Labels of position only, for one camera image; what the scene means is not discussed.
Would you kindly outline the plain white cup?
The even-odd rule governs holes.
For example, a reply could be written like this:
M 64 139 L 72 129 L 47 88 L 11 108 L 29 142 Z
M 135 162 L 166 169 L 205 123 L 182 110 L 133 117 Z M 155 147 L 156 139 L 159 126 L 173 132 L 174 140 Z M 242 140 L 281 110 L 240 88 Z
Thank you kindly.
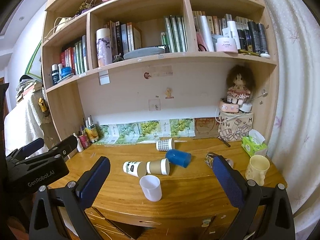
M 157 202 L 162 198 L 160 179 L 154 175 L 146 175 L 140 178 L 140 187 L 144 196 L 152 202 Z

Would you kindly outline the dark patterned paper cup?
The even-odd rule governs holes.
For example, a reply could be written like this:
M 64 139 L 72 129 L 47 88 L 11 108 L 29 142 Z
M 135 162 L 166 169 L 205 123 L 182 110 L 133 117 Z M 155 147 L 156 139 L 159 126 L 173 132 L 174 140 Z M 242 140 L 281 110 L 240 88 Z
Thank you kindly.
M 213 169 L 213 161 L 214 158 L 217 156 L 216 153 L 213 152 L 209 152 L 204 159 L 204 162 L 207 164 L 208 167 L 210 167 L 211 169 Z M 226 159 L 227 163 L 229 163 L 230 167 L 233 168 L 234 167 L 234 162 L 231 159 Z

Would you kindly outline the blue plastic cup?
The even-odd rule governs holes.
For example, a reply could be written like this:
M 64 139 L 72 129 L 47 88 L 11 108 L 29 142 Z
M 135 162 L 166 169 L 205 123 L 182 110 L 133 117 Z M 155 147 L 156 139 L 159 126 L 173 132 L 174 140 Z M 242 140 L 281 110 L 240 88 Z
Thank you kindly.
M 191 154 L 176 149 L 168 150 L 165 154 L 168 161 L 174 165 L 178 165 L 183 168 L 187 168 L 191 162 Z

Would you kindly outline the brown sleeve paper cup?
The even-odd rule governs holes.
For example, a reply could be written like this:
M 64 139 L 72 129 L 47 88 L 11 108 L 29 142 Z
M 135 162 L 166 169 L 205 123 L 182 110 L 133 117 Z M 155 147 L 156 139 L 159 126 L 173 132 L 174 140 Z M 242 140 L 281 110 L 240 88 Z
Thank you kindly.
M 146 171 L 147 174 L 158 174 L 168 176 L 170 173 L 170 163 L 167 158 L 156 160 L 156 161 L 148 161 L 146 163 Z

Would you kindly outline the white spray bottle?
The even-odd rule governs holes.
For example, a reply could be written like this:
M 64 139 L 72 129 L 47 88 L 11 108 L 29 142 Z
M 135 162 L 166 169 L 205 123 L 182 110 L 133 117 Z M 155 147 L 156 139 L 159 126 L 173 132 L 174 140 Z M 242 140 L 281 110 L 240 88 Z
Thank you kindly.
M 81 141 L 79 139 L 79 137 L 76 135 L 76 133 L 73 133 L 73 135 L 75 136 L 76 140 L 77 140 L 77 150 L 78 152 L 82 152 L 84 150 L 82 144 L 81 144 Z

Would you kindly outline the yellow toy figure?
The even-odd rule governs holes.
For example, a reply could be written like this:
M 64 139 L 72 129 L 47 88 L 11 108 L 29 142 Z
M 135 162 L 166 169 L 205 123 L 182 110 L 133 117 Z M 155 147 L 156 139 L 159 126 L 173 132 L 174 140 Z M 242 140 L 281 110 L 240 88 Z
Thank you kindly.
M 38 104 L 44 116 L 48 117 L 50 115 L 50 111 L 44 98 L 39 98 Z

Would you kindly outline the green tissue pack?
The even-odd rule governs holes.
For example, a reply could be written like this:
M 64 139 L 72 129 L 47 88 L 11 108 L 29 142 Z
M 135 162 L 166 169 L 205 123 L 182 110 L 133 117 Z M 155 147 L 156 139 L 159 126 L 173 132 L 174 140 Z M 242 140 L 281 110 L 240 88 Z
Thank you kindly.
M 248 135 L 242 138 L 241 146 L 250 157 L 254 155 L 265 157 L 268 150 L 264 136 L 255 129 L 250 130 Z

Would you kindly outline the dark pen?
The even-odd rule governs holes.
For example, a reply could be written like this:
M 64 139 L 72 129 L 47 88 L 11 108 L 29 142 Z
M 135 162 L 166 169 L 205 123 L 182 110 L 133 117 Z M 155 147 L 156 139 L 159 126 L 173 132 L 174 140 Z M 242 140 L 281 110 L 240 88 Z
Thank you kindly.
M 221 142 L 223 142 L 227 147 L 231 147 L 231 145 L 228 143 L 228 142 L 226 142 L 221 136 L 218 136 L 217 137 Z

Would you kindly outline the dark blue bottle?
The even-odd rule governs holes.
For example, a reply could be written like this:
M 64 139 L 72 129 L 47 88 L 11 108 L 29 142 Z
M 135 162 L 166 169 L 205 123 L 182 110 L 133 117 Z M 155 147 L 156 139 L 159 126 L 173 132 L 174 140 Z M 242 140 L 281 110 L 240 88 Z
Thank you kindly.
M 52 65 L 52 80 L 53 80 L 53 85 L 57 85 L 57 83 L 60 80 L 60 73 L 59 73 L 57 64 Z

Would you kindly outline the pink small box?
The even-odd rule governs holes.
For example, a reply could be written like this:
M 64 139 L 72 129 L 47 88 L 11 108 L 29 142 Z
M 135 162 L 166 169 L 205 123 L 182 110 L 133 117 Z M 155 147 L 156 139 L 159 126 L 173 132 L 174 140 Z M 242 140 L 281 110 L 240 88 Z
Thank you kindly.
M 224 112 L 224 113 L 238 113 L 239 105 L 229 103 L 226 100 L 221 100 L 219 103 L 219 109 L 221 112 Z

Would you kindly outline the grape print cardboard sheet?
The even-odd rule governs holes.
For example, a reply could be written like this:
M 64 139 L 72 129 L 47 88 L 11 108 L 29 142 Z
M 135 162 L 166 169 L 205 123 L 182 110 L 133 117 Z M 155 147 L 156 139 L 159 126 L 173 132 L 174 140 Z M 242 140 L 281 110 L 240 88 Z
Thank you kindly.
M 194 119 L 168 119 L 98 125 L 98 145 L 135 145 L 162 138 L 195 137 Z

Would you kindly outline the wooden bookshelf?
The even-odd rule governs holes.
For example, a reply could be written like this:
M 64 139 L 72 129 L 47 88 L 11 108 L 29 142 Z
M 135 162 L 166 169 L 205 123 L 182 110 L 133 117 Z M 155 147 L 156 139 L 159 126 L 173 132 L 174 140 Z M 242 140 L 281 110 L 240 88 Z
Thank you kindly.
M 46 7 L 42 76 L 60 140 L 78 131 L 87 116 L 101 124 L 213 117 L 226 93 L 227 73 L 236 64 L 251 68 L 254 74 L 253 128 L 270 138 L 279 68 L 264 0 L 111 0 L 76 16 L 83 1 L 48 0 Z M 271 57 L 199 51 L 193 10 L 263 23 Z M 186 52 L 98 66 L 95 34 L 107 22 L 131 23 L 140 30 L 142 46 L 148 47 L 160 44 L 164 19 L 172 15 L 183 17 Z M 57 85 L 52 80 L 53 64 L 60 73 Z

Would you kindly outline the grey flat cushion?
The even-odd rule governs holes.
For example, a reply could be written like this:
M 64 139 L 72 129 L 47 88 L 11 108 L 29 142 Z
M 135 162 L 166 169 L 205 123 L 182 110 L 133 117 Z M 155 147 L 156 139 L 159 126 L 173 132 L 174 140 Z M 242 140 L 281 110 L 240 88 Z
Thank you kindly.
M 150 56 L 150 55 L 158 55 L 164 54 L 165 50 L 159 47 L 146 47 L 140 48 L 136 50 L 132 50 L 124 55 L 125 60 L 135 59 L 138 57 Z

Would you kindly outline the pink cream jar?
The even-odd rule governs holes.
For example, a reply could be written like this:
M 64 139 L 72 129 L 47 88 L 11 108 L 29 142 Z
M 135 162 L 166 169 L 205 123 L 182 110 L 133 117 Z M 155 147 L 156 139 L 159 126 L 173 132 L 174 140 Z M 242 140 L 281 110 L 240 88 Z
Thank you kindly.
M 220 37 L 217 39 L 216 51 L 224 53 L 238 53 L 235 39 L 231 37 Z

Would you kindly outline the white curtain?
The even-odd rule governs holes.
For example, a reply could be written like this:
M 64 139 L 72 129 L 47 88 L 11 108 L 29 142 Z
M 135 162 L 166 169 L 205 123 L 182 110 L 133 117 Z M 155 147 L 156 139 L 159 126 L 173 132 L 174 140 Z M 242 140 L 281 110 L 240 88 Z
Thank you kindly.
M 268 156 L 287 182 L 296 239 L 319 222 L 319 24 L 302 0 L 264 0 L 279 58 Z

